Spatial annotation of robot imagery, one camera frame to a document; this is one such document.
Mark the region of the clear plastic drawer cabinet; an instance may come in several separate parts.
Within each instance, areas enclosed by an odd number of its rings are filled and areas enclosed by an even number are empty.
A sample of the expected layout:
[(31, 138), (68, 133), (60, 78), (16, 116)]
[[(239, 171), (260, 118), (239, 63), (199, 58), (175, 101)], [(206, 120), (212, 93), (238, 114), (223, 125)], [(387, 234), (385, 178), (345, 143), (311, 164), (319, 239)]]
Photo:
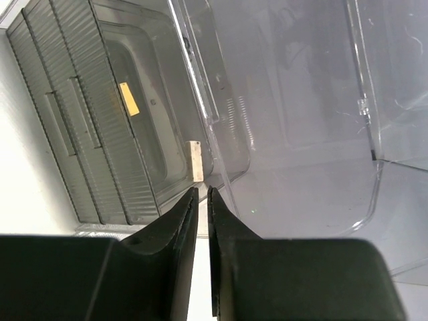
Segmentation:
[(426, 1), (6, 1), (1, 63), (78, 234), (215, 187), (262, 237), (367, 239), (427, 283)]

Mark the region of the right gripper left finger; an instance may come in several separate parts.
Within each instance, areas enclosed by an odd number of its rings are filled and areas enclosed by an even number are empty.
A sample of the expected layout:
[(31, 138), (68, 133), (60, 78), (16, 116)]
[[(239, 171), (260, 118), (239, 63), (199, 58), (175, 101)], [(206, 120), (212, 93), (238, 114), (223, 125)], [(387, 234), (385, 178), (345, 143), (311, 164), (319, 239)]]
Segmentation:
[(1, 237), (2, 320), (186, 320), (198, 190), (123, 240)]

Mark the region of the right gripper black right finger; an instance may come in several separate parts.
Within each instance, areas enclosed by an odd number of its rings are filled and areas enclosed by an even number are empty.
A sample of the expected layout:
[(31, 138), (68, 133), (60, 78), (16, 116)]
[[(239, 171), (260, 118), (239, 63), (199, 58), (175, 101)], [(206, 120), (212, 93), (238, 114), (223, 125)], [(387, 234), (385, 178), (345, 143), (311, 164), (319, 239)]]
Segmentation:
[(218, 320), (405, 320), (380, 251), (353, 238), (264, 239), (207, 194)]

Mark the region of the beige eraser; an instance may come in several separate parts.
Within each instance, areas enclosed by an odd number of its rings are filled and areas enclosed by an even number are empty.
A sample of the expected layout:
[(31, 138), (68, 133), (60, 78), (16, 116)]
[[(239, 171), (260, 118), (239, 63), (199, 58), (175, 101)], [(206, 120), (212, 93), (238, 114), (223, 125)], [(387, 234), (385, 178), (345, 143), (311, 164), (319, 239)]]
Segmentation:
[(189, 177), (194, 183), (204, 181), (203, 158), (201, 151), (201, 143), (199, 141), (190, 140), (186, 142), (187, 149), (187, 164)]

